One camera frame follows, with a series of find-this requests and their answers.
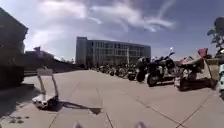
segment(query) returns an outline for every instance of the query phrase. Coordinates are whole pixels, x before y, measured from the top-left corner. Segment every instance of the pavement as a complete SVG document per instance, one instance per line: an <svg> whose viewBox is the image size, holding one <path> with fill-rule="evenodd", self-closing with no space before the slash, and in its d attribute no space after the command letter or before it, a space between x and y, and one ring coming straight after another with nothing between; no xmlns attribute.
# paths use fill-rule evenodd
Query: pavement
<svg viewBox="0 0 224 128"><path fill-rule="evenodd" d="M143 122L148 128L223 128L224 102L209 88L179 92L172 83L149 88L146 83L90 70L55 78L61 100L57 109L38 110L30 100L39 92L22 91L13 99L0 99L2 127L134 128ZM51 79L43 81L53 93ZM36 77L26 78L25 83L40 88Z"/></svg>

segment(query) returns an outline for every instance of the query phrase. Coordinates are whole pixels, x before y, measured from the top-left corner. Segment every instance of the parked motorcycle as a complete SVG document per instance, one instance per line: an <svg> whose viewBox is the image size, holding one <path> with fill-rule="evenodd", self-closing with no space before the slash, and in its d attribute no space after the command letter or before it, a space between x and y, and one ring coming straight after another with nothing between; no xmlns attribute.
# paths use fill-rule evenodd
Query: parked motorcycle
<svg viewBox="0 0 224 128"><path fill-rule="evenodd" d="M126 76L125 68L117 66L115 69L115 75L118 77L125 77Z"/></svg>
<svg viewBox="0 0 224 128"><path fill-rule="evenodd" d="M109 69L109 74L111 75L111 76L114 76L115 75L115 68L114 67L110 67L110 69Z"/></svg>
<svg viewBox="0 0 224 128"><path fill-rule="evenodd" d="M102 73L106 73L106 66L100 66L99 71Z"/></svg>
<svg viewBox="0 0 224 128"><path fill-rule="evenodd" d="M174 79L174 86L179 91L186 91L188 88L196 86L213 87L213 83L210 68L203 57L185 58Z"/></svg>
<svg viewBox="0 0 224 128"><path fill-rule="evenodd" d="M157 82L172 80L175 75L175 63L170 58L175 52L171 52L168 56L160 57L148 65L147 84L150 87L156 86Z"/></svg>
<svg viewBox="0 0 224 128"><path fill-rule="evenodd" d="M142 57L138 60L136 64L136 80L138 82L143 82L145 80L145 75L147 74L148 67L150 63L150 58Z"/></svg>
<svg viewBox="0 0 224 128"><path fill-rule="evenodd" d="M136 70L135 66L132 66L128 69L128 76L127 77L130 81L133 81L136 77L136 74L137 74L137 70Z"/></svg>

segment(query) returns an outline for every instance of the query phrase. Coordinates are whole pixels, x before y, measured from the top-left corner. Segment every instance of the building facade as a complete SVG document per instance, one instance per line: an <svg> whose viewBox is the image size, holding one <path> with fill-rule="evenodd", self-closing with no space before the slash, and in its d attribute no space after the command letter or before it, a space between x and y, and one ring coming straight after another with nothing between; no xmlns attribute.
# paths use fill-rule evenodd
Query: building facade
<svg viewBox="0 0 224 128"><path fill-rule="evenodd" d="M118 65L136 63L142 57L151 57L151 47L126 42L88 40L77 37L76 64L84 65Z"/></svg>

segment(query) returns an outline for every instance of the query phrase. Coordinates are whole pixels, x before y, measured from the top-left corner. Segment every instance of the window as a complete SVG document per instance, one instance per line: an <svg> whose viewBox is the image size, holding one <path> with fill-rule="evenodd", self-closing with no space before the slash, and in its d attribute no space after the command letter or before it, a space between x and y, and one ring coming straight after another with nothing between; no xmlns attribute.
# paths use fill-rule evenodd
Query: window
<svg viewBox="0 0 224 128"><path fill-rule="evenodd" d="M105 48L108 48L108 43L105 44Z"/></svg>
<svg viewBox="0 0 224 128"><path fill-rule="evenodd" d="M130 50L134 50L133 46L130 46Z"/></svg>
<svg viewBox="0 0 224 128"><path fill-rule="evenodd" d="M121 53L121 50L118 50L118 55L121 55L122 53Z"/></svg>
<svg viewBox="0 0 224 128"><path fill-rule="evenodd" d="M109 50L109 54L112 55L113 54L113 51L112 50Z"/></svg>
<svg viewBox="0 0 224 128"><path fill-rule="evenodd" d="M130 51L130 56L136 56L136 52L135 51Z"/></svg>
<svg viewBox="0 0 224 128"><path fill-rule="evenodd" d="M139 56L139 55L140 55L140 53L139 53L139 51L137 51L137 52L136 52L136 56Z"/></svg>
<svg viewBox="0 0 224 128"><path fill-rule="evenodd" d="M109 52L108 52L108 50L106 49L106 50L105 50L105 54L108 54L108 53L109 53Z"/></svg>
<svg viewBox="0 0 224 128"><path fill-rule="evenodd" d="M125 55L125 51L122 51L122 55Z"/></svg>
<svg viewBox="0 0 224 128"><path fill-rule="evenodd" d="M110 44L110 48L113 48L113 44Z"/></svg>
<svg viewBox="0 0 224 128"><path fill-rule="evenodd" d="M96 49L96 54L99 54L99 49Z"/></svg>

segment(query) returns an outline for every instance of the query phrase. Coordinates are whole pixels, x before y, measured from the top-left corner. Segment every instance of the blue sky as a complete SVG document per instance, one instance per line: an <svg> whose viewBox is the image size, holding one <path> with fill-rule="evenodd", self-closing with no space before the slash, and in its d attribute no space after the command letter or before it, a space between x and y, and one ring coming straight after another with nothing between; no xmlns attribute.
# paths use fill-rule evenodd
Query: blue sky
<svg viewBox="0 0 224 128"><path fill-rule="evenodd" d="M152 56L174 59L209 48L207 31L224 14L223 0L0 0L0 6L29 28L26 50L75 58L76 36L146 44Z"/></svg>

